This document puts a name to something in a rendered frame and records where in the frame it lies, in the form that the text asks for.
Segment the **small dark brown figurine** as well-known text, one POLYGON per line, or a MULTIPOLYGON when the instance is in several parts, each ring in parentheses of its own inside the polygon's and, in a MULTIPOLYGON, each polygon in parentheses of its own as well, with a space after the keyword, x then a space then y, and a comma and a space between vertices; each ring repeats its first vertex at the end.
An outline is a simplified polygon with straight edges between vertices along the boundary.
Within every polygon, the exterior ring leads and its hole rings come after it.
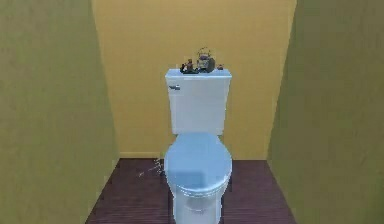
POLYGON ((193 67, 193 61, 189 59, 186 63, 181 65, 180 72, 182 74, 198 74, 199 70, 193 67))

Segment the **white toilet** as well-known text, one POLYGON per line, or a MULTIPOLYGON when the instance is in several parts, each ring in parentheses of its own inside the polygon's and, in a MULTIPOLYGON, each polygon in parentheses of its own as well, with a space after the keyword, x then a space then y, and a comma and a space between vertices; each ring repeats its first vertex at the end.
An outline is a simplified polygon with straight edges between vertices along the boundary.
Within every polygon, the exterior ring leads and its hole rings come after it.
POLYGON ((219 224, 232 157, 220 140, 224 131, 229 70, 165 75, 174 142, 164 156, 175 224, 219 224))

